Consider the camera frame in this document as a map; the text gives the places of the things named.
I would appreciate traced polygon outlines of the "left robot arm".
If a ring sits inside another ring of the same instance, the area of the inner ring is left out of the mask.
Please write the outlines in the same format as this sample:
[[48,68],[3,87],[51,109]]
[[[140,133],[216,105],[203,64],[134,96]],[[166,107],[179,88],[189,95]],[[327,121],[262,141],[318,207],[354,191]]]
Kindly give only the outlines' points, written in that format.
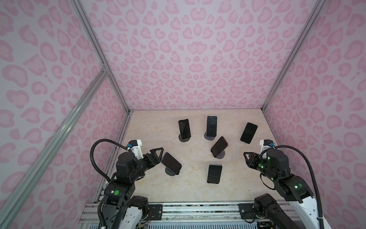
[[116,172],[97,208],[99,229],[134,229],[141,220],[150,218],[148,198],[133,195],[135,182],[161,162],[163,152],[163,148],[152,149],[141,159],[129,151],[119,155]]

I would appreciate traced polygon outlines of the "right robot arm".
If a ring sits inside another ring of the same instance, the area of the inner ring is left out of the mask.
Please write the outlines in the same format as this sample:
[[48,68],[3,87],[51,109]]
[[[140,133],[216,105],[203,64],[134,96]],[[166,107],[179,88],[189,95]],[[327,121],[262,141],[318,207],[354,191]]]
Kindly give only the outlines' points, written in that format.
[[[313,169],[310,167],[313,188],[305,180],[291,172],[288,156],[282,146],[267,148],[260,154],[245,152],[246,164],[260,172],[274,184],[272,188],[295,210],[307,229],[329,229],[330,224],[323,214],[319,189]],[[280,229],[297,229],[298,225],[281,209],[270,194],[256,197],[251,213],[260,219],[269,219]]]

